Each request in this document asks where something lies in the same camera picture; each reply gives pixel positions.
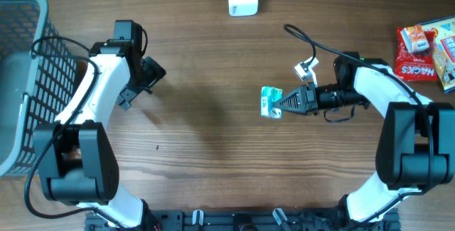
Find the teal small box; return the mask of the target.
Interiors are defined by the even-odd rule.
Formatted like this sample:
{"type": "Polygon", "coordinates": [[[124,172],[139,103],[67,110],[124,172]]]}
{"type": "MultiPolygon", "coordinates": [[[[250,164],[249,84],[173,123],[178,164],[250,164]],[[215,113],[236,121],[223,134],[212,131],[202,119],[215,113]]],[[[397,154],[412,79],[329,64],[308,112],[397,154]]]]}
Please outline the teal small box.
{"type": "Polygon", "coordinates": [[[261,89],[260,114],[270,119],[281,119],[282,111],[274,103],[282,98],[282,89],[265,86],[261,89]]]}

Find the grey plastic basket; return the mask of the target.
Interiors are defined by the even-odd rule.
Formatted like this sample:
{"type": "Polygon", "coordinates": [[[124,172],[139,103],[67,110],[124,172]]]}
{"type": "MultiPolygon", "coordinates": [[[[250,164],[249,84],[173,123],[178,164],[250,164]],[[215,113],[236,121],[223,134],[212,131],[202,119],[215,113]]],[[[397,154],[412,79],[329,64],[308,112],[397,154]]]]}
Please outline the grey plastic basket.
{"type": "Polygon", "coordinates": [[[24,176],[36,159],[32,133],[52,122],[78,86],[47,0],[1,0],[1,175],[24,176]]]}

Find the red candy bag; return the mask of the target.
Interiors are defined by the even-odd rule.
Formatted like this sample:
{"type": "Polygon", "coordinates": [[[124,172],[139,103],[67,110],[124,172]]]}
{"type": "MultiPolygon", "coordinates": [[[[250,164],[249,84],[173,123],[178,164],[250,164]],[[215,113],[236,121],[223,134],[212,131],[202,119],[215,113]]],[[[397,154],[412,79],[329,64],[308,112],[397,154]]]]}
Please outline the red candy bag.
{"type": "Polygon", "coordinates": [[[434,32],[425,31],[424,34],[429,42],[429,49],[420,53],[409,53],[402,39],[400,31],[403,28],[397,28],[398,49],[395,61],[394,74],[401,80],[437,80],[437,74],[434,70],[433,50],[434,50],[434,32]]]}

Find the orange small box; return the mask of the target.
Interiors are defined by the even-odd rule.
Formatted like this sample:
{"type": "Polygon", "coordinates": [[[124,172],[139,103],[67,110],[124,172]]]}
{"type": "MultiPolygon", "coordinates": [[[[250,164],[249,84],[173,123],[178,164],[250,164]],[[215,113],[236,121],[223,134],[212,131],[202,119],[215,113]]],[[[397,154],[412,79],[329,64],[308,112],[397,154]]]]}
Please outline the orange small box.
{"type": "Polygon", "coordinates": [[[429,42],[421,25],[405,27],[400,34],[409,53],[420,53],[429,49],[429,42]]]}

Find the yellow snack bag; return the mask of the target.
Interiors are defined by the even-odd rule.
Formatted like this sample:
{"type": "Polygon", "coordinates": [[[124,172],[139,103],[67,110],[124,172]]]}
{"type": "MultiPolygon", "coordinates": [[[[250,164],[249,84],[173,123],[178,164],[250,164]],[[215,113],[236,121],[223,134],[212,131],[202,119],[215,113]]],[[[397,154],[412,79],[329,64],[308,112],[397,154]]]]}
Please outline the yellow snack bag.
{"type": "Polygon", "coordinates": [[[454,15],[420,23],[434,32],[433,61],[444,93],[454,91],[454,15]]]}

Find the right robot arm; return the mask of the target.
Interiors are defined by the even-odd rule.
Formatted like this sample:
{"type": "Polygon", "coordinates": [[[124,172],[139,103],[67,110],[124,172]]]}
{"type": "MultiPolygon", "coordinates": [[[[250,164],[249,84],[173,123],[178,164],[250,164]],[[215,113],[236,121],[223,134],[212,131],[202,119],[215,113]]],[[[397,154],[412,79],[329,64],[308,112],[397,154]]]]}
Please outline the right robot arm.
{"type": "Polygon", "coordinates": [[[336,83],[300,86],[271,102],[284,112],[308,115],[371,104],[384,122],[374,174],[343,202],[351,223],[377,222],[398,203],[424,195],[454,177],[454,107],[433,102],[393,74],[382,59],[341,53],[333,63],[336,83]]]}

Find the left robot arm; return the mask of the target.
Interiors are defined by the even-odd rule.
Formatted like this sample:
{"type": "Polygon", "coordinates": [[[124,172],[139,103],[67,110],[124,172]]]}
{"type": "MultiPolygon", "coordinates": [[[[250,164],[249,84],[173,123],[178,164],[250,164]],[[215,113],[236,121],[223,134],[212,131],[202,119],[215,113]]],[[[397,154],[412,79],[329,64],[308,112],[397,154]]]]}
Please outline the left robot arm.
{"type": "Polygon", "coordinates": [[[146,31],[117,20],[114,35],[80,57],[87,70],[67,107],[33,131],[37,159],[24,188],[30,213],[58,219],[90,211],[113,230],[160,230],[148,204],[119,183],[119,165],[105,127],[118,104],[128,110],[166,75],[145,55],[146,31]]]}

